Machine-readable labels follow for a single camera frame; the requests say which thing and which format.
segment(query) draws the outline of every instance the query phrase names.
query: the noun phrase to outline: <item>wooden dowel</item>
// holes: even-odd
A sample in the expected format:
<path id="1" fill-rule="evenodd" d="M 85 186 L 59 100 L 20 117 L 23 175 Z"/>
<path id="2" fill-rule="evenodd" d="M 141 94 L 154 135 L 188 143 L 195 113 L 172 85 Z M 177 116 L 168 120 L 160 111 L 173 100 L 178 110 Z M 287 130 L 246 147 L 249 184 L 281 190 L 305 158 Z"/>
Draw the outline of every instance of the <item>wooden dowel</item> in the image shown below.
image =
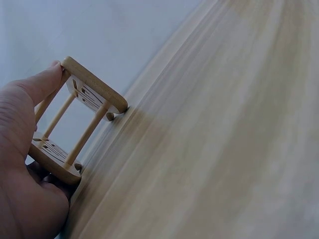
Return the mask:
<path id="1" fill-rule="evenodd" d="M 61 107 L 59 112 L 53 118 L 53 120 L 52 120 L 51 124 L 49 125 L 48 129 L 43 134 L 44 137 L 48 138 L 50 136 L 50 134 L 52 133 L 54 127 L 58 124 L 59 120 L 61 119 L 61 117 L 63 116 L 63 114 L 68 109 L 68 107 L 70 106 L 70 104 L 73 102 L 74 99 L 75 99 L 75 95 L 71 94 L 69 96 L 69 98 L 66 100 L 66 102 L 64 103 L 64 105 Z"/>
<path id="2" fill-rule="evenodd" d="M 69 77 L 71 76 L 71 74 L 67 71 L 64 70 L 62 72 L 62 78 L 60 81 L 60 85 L 58 86 L 58 88 L 52 92 L 47 98 L 44 99 L 44 101 L 42 101 L 38 108 L 35 111 L 35 124 L 38 124 L 40 118 L 42 117 L 42 115 L 44 114 L 45 110 L 48 108 L 49 104 L 52 102 L 52 100 L 54 99 L 54 97 L 56 96 L 56 94 L 60 91 L 60 89 L 62 88 L 62 86 L 64 85 L 64 83 L 67 81 L 67 79 L 69 79 Z"/>
<path id="3" fill-rule="evenodd" d="M 105 116 L 107 113 L 109 107 L 111 106 L 110 103 L 105 102 L 95 113 L 94 118 L 92 119 L 90 125 L 87 127 L 85 132 L 83 133 L 82 137 L 80 140 L 77 142 L 75 145 L 74 149 L 68 154 L 65 160 L 65 164 L 72 165 L 76 159 L 76 157 L 79 155 L 81 149 L 85 145 L 86 141 L 89 139 L 91 134 L 93 133 L 94 129 L 96 126 L 99 124 L 101 119 Z"/>

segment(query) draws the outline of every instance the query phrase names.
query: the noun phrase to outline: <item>light wooden surface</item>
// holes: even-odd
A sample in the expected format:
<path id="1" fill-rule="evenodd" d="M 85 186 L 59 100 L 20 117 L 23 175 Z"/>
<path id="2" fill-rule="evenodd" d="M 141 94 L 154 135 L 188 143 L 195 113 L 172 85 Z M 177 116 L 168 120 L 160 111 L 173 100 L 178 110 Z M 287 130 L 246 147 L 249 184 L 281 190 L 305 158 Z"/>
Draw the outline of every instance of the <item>light wooden surface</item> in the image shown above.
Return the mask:
<path id="1" fill-rule="evenodd" d="M 64 236 L 319 237 L 319 6 L 205 1 L 125 95 Z"/>

